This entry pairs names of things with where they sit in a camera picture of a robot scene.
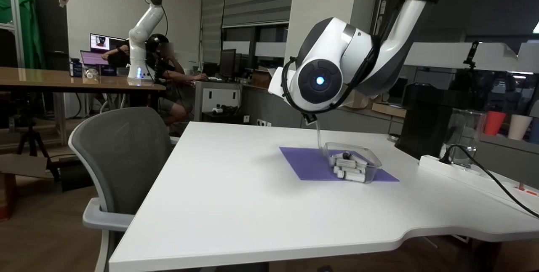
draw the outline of wooden floor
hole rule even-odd
[[[62,193],[51,180],[17,178],[13,217],[0,222],[0,272],[90,272],[101,235],[83,226],[96,189]]]

